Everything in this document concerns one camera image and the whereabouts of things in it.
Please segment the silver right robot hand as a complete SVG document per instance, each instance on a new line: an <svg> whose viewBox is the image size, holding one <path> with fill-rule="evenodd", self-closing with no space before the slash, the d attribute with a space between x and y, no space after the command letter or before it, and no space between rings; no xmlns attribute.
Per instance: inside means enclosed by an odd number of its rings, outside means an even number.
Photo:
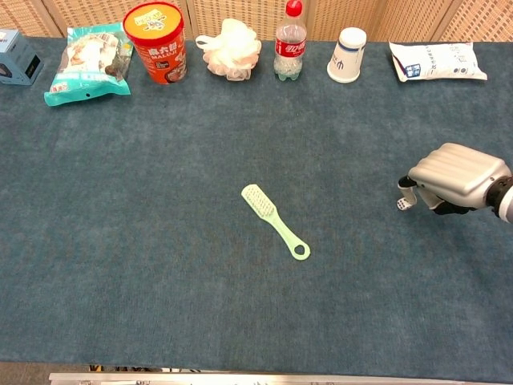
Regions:
<svg viewBox="0 0 513 385"><path fill-rule="evenodd" d="M438 215L491 207L499 219L512 222L512 171L503 159L461 144L445 143L422 158L398 181L398 188L402 211L421 197Z"/></svg>

